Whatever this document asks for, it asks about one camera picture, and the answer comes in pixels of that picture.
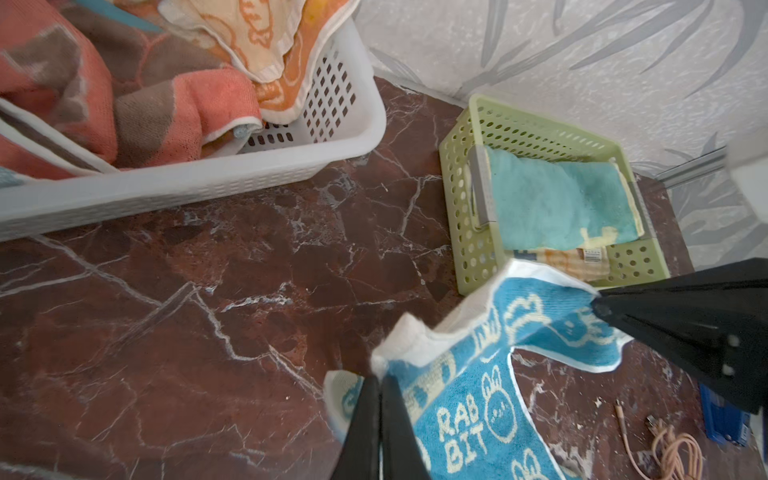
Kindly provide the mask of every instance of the towel tag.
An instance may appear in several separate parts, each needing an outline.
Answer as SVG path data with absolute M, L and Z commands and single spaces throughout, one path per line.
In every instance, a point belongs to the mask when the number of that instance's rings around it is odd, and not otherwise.
M 600 263 L 603 261 L 603 253 L 599 248 L 585 248 L 582 251 L 584 251 L 584 262 Z

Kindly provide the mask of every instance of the green plastic basket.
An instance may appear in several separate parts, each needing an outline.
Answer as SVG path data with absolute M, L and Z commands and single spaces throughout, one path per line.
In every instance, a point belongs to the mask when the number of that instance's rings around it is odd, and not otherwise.
M 485 95 L 472 95 L 469 107 L 440 144 L 453 259 L 458 291 L 462 295 L 481 286 L 508 259 L 497 223 L 479 226 L 472 208 L 465 171 L 467 154 L 474 145 L 488 145 L 519 157 L 547 161 L 614 161 L 626 177 L 640 212 L 644 212 L 632 170 L 618 144 L 572 125 L 516 110 Z M 634 242 L 608 247 L 611 274 L 606 280 L 591 282 L 593 286 L 636 285 L 669 278 L 664 254 L 642 216 L 645 235 Z

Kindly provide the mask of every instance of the marble tabletop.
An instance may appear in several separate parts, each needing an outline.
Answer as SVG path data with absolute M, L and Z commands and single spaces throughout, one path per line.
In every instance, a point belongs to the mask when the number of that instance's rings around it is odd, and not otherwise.
M 325 372 L 366 373 L 402 313 L 435 325 L 461 301 L 437 154 L 461 109 L 377 83 L 381 144 L 311 180 L 0 243 L 0 478 L 329 477 Z M 666 191 L 640 186 L 670 270 L 692 271 Z M 513 366 L 555 458 L 590 478 L 638 478 L 616 398 L 644 465 L 653 414 L 699 439 L 707 478 L 765 478 L 639 343 L 611 373 Z

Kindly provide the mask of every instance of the teal towel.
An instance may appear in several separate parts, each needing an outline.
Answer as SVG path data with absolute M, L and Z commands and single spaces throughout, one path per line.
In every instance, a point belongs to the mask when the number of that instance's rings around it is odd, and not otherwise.
M 636 240 L 640 214 L 609 162 L 547 162 L 488 151 L 505 250 L 598 248 Z

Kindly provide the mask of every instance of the gray basket handle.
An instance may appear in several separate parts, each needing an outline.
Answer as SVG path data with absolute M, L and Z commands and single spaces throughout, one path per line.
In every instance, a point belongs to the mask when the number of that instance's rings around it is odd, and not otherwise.
M 469 203 L 477 214 L 479 226 L 497 221 L 496 204 L 493 201 L 493 187 L 491 182 L 491 164 L 488 161 L 488 152 L 485 147 L 475 145 L 467 155 L 469 164 L 470 185 Z

